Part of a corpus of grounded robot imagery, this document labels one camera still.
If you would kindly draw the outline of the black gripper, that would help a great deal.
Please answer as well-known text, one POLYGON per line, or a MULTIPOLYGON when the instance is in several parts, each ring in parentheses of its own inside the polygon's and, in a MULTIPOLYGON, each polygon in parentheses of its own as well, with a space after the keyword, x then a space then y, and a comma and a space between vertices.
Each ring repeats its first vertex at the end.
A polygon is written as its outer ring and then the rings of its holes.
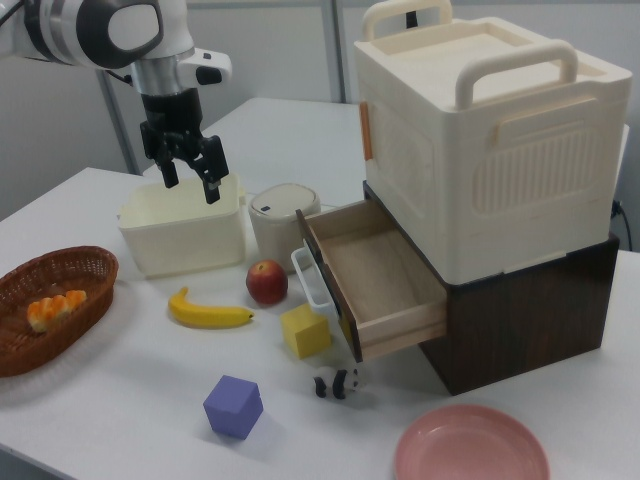
POLYGON ((143 95, 142 102, 146 114, 140 124, 144 153, 160 170, 165 187, 179 183, 173 158, 193 159, 191 168, 202 180, 206 203, 217 202, 229 168, 220 138, 202 137, 198 91, 189 88, 172 95, 143 95))

